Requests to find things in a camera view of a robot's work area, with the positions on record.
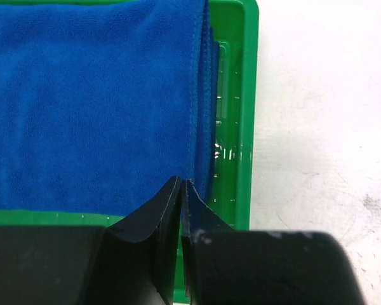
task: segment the stain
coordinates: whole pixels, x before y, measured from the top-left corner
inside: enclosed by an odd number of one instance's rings
[[[366,196],[363,199],[363,205],[364,207],[369,210],[372,214],[375,215],[381,215],[381,206],[380,206],[380,200],[379,199],[373,199],[370,197],[370,195],[366,194]]]

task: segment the towel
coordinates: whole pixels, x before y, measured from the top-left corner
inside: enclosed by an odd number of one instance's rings
[[[205,0],[0,5],[0,209],[128,215],[211,189],[218,44]]]

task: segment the green plastic tray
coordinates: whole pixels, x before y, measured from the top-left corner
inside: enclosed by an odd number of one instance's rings
[[[105,4],[118,0],[0,0],[0,4]],[[211,0],[211,24],[220,42],[216,113],[215,177],[208,203],[236,229],[248,229],[257,70],[258,8],[255,0]],[[60,212],[0,211],[0,224],[100,224],[121,217]],[[184,294],[182,246],[179,244],[175,302]]]

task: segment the green tray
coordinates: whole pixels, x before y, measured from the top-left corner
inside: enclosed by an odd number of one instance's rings
[[[118,0],[0,0],[0,4],[105,4]],[[208,203],[236,229],[248,229],[257,69],[258,8],[255,0],[210,0],[211,24],[220,42],[216,113],[215,177]],[[0,211],[0,224],[100,224],[120,217],[60,212]],[[175,302],[184,294],[179,244]]]

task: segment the white surface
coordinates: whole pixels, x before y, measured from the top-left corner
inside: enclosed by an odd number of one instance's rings
[[[381,0],[258,0],[252,229],[330,232],[381,304]]]

